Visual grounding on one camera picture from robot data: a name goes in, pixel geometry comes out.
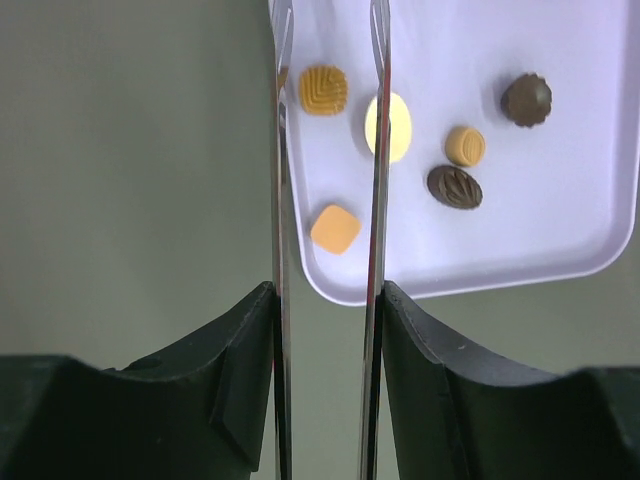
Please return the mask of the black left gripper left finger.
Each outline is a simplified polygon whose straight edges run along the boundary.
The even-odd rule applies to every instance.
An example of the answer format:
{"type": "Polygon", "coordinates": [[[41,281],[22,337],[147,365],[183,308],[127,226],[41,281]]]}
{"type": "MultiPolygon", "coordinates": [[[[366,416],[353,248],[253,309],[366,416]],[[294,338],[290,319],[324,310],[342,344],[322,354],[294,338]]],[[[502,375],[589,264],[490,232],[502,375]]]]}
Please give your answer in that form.
{"type": "Polygon", "coordinates": [[[247,479],[260,464],[275,289],[124,369],[1,360],[5,479],[247,479]]]}

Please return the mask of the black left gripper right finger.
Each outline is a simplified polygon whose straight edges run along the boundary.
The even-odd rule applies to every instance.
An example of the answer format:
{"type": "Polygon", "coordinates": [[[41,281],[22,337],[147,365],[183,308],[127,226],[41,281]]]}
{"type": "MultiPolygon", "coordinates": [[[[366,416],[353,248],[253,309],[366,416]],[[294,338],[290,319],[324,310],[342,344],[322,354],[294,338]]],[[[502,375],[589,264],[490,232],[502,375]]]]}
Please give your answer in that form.
{"type": "Polygon", "coordinates": [[[403,479],[635,479],[639,370],[562,375],[499,355],[384,287],[383,357],[403,479]]]}

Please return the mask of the white oval chocolate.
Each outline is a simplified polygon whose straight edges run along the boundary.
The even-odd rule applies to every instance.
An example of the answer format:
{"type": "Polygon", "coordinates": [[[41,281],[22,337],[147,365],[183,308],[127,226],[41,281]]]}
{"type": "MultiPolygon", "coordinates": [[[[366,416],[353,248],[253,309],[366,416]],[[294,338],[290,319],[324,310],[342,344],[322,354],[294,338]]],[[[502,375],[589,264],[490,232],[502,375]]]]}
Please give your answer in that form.
{"type": "MultiPolygon", "coordinates": [[[[412,119],[404,99],[397,93],[390,97],[390,149],[389,161],[397,163],[406,155],[412,141],[412,119]]],[[[375,152],[377,125],[377,98],[374,97],[367,108],[364,121],[366,143],[372,153],[375,152]]]]}

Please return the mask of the dark fluted round chocolate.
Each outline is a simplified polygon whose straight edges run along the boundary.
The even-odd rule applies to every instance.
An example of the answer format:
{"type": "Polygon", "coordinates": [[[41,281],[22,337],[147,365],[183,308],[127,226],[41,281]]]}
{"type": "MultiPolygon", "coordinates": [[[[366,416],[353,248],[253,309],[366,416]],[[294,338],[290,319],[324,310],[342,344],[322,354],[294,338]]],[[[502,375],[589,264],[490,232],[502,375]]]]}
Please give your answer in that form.
{"type": "Polygon", "coordinates": [[[518,127],[533,128],[551,113],[552,90],[544,77],[526,73],[504,91],[500,106],[505,117],[518,127]]]}

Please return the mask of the caramel ridged square chocolate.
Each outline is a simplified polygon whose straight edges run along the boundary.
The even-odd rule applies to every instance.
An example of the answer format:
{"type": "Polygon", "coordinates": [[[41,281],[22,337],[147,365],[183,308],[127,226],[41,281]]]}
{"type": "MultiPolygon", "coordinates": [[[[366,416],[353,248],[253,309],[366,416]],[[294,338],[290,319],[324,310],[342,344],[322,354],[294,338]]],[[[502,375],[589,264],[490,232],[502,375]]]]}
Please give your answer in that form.
{"type": "Polygon", "coordinates": [[[349,96],[346,74],[332,65],[309,67],[299,77],[298,94],[302,109],[309,115],[340,114],[349,96]]]}

